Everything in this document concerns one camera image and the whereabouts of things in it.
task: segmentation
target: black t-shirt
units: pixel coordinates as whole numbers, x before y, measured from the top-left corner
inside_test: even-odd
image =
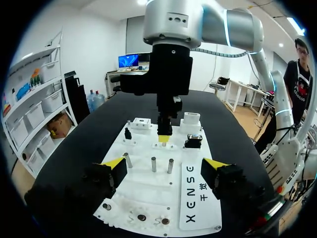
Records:
[[[309,85],[307,81],[298,77],[297,65],[300,74],[309,81]],[[311,76],[310,71],[307,72],[302,68],[299,60],[290,61],[287,65],[284,81],[293,102],[292,111],[294,123],[298,124],[301,121],[304,110],[308,108],[311,100],[313,77]]]

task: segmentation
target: water bottle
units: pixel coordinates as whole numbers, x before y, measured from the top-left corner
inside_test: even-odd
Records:
[[[93,98],[94,110],[100,107],[105,102],[105,97],[102,94],[99,94],[99,91],[96,91],[96,94]]]
[[[86,99],[87,99],[89,112],[92,113],[95,110],[94,109],[94,92],[92,89],[90,90],[90,94],[87,96]]]

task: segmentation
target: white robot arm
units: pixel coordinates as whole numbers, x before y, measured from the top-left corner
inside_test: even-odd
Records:
[[[144,41],[154,47],[169,45],[188,49],[207,42],[250,52],[261,87],[264,91],[275,92],[276,138],[261,158],[274,188],[281,195],[289,192],[303,172],[303,135],[307,134],[313,116],[308,116],[300,131],[302,138],[297,138],[291,129],[294,122],[284,79],[279,71],[268,69],[261,21],[246,9],[227,10],[215,0],[203,5],[193,0],[150,0],[146,7]],[[315,96],[312,98],[311,107],[316,108]],[[317,164],[310,164],[315,166],[313,171],[317,170]]]

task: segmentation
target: computer monitor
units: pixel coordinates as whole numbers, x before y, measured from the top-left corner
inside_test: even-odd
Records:
[[[139,66],[139,55],[119,56],[119,68]]]
[[[139,54],[139,63],[148,63],[150,62],[150,53]]]

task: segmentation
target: blue screen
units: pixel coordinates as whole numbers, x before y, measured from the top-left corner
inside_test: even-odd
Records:
[[[119,56],[119,68],[139,66],[139,55]]]

